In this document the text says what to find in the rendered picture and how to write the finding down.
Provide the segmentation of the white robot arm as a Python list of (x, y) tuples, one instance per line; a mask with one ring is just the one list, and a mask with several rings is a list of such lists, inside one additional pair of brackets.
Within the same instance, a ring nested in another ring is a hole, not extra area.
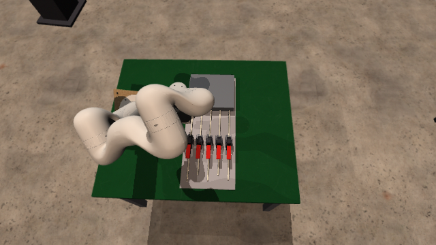
[[(124, 98), (115, 112), (87, 108), (74, 117), (74, 128), (91, 158), (99, 165), (115, 162), (125, 147), (137, 145), (160, 159), (173, 159), (186, 150), (183, 124), (209, 113), (215, 103), (205, 88), (150, 84)], [(107, 137), (106, 137), (107, 135)]]

